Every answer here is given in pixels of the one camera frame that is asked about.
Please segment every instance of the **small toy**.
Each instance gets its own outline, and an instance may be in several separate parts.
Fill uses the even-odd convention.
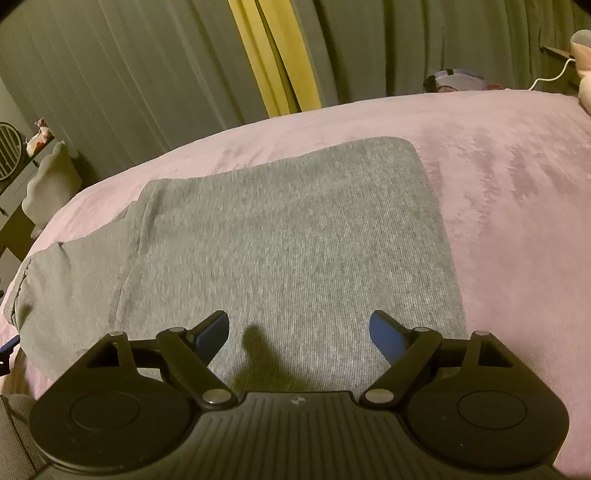
[[[27,154],[29,157],[34,156],[53,140],[53,133],[47,126],[44,118],[37,120],[35,125],[39,128],[39,133],[27,142]]]

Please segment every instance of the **yellow curtain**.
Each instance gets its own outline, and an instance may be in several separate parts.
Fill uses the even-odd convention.
[[[269,117],[321,108],[290,0],[228,0]]]

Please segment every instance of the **pink blanket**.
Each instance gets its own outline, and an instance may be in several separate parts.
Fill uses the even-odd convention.
[[[377,136],[414,144],[440,202],[470,331],[492,331],[562,398],[570,432],[557,466],[591,475],[591,118],[576,98],[427,94],[236,128],[82,191],[31,253],[108,223],[151,179],[207,176]],[[0,341],[13,333],[5,326]],[[30,367],[11,376],[35,396],[48,386]]]

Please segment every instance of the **controller grip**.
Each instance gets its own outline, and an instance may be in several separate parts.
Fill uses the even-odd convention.
[[[161,459],[111,480],[564,478],[549,465],[519,472],[475,472],[436,458],[389,410],[355,403],[349,392],[248,393],[236,407],[199,416]],[[96,478],[49,466],[38,480]]]

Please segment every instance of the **curtain fold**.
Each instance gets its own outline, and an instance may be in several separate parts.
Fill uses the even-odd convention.
[[[23,0],[0,22],[0,77],[91,180],[268,117],[225,1]]]

